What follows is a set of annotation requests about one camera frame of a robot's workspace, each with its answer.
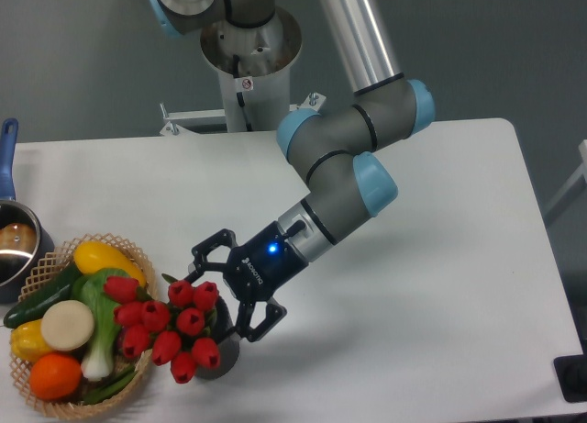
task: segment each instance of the orange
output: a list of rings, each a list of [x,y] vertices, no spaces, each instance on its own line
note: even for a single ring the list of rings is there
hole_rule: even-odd
[[[82,366],[67,354],[49,353],[31,368],[28,384],[41,400],[57,400],[75,391],[82,380]]]

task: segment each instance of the yellow bell pepper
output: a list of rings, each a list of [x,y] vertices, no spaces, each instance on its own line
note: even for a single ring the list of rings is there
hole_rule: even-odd
[[[26,322],[10,334],[10,348],[23,361],[36,362],[45,354],[54,351],[40,334],[41,320]]]

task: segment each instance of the blue led light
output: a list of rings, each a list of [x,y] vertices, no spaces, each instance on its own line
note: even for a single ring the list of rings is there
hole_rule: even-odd
[[[274,255],[275,253],[277,253],[279,251],[279,245],[276,242],[272,242],[268,247],[267,247],[267,252],[270,255]]]

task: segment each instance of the woven basket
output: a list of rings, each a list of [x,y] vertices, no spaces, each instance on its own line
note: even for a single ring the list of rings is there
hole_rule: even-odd
[[[135,243],[108,233],[106,235],[85,235],[80,239],[72,239],[71,241],[63,243],[61,247],[56,248],[54,252],[47,253],[45,258],[39,260],[37,267],[31,271],[30,276],[25,282],[25,286],[22,287],[18,301],[25,299],[31,293],[38,290],[42,285],[59,273],[59,271],[65,268],[65,266],[72,261],[75,248],[82,242],[90,240],[101,241],[122,251],[130,260],[138,265],[145,274],[148,284],[147,291],[149,294],[155,299],[159,298],[155,272],[147,255],[145,255],[143,250],[137,247]],[[150,352],[151,350],[143,352],[140,358],[133,362],[136,365],[135,371],[137,372],[137,375],[135,375],[133,380],[124,390],[102,403],[90,406],[82,406],[72,402],[45,402],[39,400],[32,394],[28,386],[28,376],[30,374],[32,363],[22,361],[16,355],[11,353],[10,368],[12,370],[11,375],[14,379],[14,386],[17,388],[18,392],[25,397],[28,406],[35,408],[45,417],[74,420],[97,416],[123,401],[142,380],[147,367],[150,365]],[[128,366],[128,364],[129,362],[124,357],[116,356],[115,373],[122,371]],[[89,390],[89,384],[84,383],[83,381],[81,388],[82,390],[85,389],[87,391]]]

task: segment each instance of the blue pot handle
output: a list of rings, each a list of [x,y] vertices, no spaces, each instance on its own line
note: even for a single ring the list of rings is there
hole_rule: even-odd
[[[17,199],[15,183],[12,180],[17,134],[18,121],[15,118],[5,120],[0,134],[0,200]]]

